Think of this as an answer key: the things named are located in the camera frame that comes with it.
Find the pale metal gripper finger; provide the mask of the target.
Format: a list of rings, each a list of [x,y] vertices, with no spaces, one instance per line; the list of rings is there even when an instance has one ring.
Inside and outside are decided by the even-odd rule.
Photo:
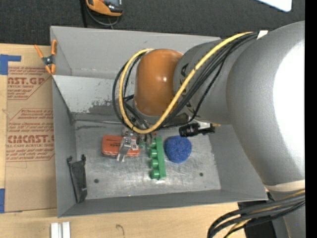
[[[124,162],[124,158],[131,149],[131,137],[123,137],[120,143],[119,152],[116,160],[119,162]]]
[[[131,139],[130,156],[139,156],[140,148],[135,138]]]

